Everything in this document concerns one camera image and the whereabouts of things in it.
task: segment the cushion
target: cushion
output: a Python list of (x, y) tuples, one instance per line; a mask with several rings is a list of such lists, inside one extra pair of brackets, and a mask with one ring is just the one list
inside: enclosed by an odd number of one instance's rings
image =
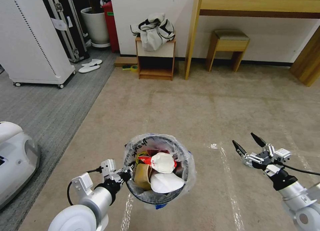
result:
[(221, 40), (249, 40), (249, 37), (239, 30), (220, 29), (214, 32)]

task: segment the table leg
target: table leg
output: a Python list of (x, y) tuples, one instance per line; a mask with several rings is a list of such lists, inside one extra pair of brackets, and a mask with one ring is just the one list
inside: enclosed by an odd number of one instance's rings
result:
[(188, 45), (187, 45), (187, 50), (186, 50), (186, 59), (185, 59), (185, 67), (184, 67), (186, 80), (188, 80), (188, 77), (189, 77), (190, 64), (191, 64), (191, 58), (192, 58), (193, 46), (194, 46), (194, 39), (196, 37), (197, 26), (198, 26), (200, 6), (201, 6), (201, 0), (193, 0), (193, 8), (192, 8), (191, 21), (190, 21)]
[(306, 86), (320, 76), (320, 26), (290, 68), (290, 72)]

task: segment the floor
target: floor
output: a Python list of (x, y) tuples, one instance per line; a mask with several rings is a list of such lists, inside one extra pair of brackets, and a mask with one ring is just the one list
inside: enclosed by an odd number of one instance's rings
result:
[[(146, 132), (175, 136), (194, 155), (197, 183), (189, 194), (160, 210), (128, 202), (126, 187), (109, 210), (108, 230), (295, 230), (280, 195), (262, 171), (243, 165), (232, 139), (247, 152), (260, 148), (250, 132), (293, 152), (290, 165), (320, 171), (320, 82), (305, 87), (286, 67), (229, 67), (193, 63), (188, 81), (183, 62), (173, 81), (139, 80), (116, 68), (48, 179), (21, 231), (46, 230), (68, 207), (73, 177), (114, 158), (122, 166), (124, 145)], [(289, 171), (309, 187), (317, 176)], [(95, 184), (99, 174), (90, 174)], [(76, 202), (72, 191), (71, 199)]]
[[(0, 212), (0, 230), (15, 231), (55, 168), (95, 99), (112, 73), (118, 54), (89, 50), (91, 58), (103, 60), (101, 68), (71, 76), (63, 89), (56, 85), (13, 86), (0, 69), (0, 121), (20, 125), (38, 143), (40, 166), (28, 185)], [(76, 70), (81, 63), (75, 64)]]

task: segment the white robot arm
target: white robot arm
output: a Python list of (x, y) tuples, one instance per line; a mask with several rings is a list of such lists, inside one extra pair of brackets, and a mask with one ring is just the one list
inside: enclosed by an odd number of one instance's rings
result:
[[(262, 169), (273, 182), (273, 188), (282, 196), (283, 207), (293, 219), (298, 231), (320, 231), (320, 183), (309, 189), (304, 188), (295, 176), (289, 175), (284, 168), (292, 168), (286, 163), (290, 160), (291, 152), (285, 149), (275, 151), (271, 144), (251, 133), (253, 139), (262, 148), (259, 154), (247, 152), (234, 140), (232, 141), (237, 153), (244, 164), (256, 169)], [(304, 173), (318, 173), (297, 170)]]
[[(62, 210), (51, 222), (48, 231), (103, 231), (108, 225), (107, 211), (113, 204), (116, 193), (124, 182), (131, 180), (132, 167), (116, 170), (113, 159), (107, 159), (95, 170), (73, 178), (67, 189), (68, 201), (72, 205)], [(102, 183), (94, 190), (90, 172), (102, 173)], [(79, 204), (73, 205), (69, 188), (73, 186), (80, 197)]]

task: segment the wooden table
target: wooden table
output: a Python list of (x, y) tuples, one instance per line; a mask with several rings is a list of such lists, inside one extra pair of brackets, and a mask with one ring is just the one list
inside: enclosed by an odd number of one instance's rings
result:
[[(320, 19), (320, 0), (194, 0), (185, 60), (186, 80), (199, 16)], [(320, 27), (297, 57), (290, 72), (306, 86), (311, 86), (320, 76)]]

